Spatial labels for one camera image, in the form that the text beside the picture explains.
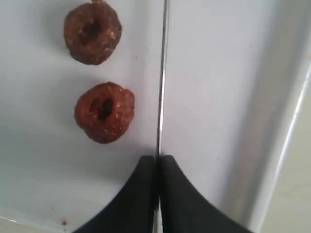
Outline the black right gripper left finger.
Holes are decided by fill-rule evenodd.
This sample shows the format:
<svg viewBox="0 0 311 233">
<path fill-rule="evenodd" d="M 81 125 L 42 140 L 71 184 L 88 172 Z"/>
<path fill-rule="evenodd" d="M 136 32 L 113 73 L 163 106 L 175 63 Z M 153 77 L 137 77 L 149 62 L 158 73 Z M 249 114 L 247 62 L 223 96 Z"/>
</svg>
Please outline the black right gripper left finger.
<svg viewBox="0 0 311 233">
<path fill-rule="evenodd" d="M 77 232 L 151 233 L 156 202 L 155 170 L 153 156 L 140 157 L 120 192 Z"/>
</svg>

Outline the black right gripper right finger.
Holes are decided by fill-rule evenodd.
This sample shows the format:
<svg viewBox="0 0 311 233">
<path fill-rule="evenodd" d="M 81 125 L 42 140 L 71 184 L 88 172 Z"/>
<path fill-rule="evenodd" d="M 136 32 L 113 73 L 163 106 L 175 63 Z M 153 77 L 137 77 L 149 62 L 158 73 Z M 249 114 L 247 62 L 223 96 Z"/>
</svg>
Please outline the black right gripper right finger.
<svg viewBox="0 0 311 233">
<path fill-rule="evenodd" d="M 176 160 L 160 160 L 160 203 L 165 233 L 244 233 L 245 228 L 209 203 L 190 183 Z"/>
</svg>

